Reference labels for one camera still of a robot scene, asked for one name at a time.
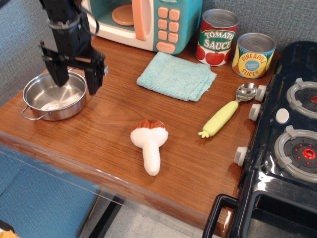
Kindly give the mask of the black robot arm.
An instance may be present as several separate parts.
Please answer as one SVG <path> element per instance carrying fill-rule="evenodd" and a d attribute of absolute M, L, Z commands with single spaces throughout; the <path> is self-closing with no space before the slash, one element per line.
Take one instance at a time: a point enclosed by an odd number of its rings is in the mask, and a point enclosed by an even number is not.
<path fill-rule="evenodd" d="M 87 11 L 80 0 L 42 0 L 53 40 L 41 41 L 43 60 L 58 86 L 68 80 L 68 68 L 84 70 L 88 90 L 96 94 L 106 74 L 105 56 L 91 45 Z"/>

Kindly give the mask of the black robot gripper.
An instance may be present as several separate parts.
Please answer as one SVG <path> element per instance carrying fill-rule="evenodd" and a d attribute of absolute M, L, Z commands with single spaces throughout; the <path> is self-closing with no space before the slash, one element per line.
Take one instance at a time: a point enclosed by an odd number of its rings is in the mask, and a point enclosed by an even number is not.
<path fill-rule="evenodd" d="M 69 79 L 68 68 L 74 67 L 85 72 L 90 95 L 95 95 L 108 73 L 105 56 L 91 45 L 91 34 L 81 22 L 62 25 L 50 22 L 54 38 L 42 40 L 43 61 L 53 81 L 62 87 Z"/>

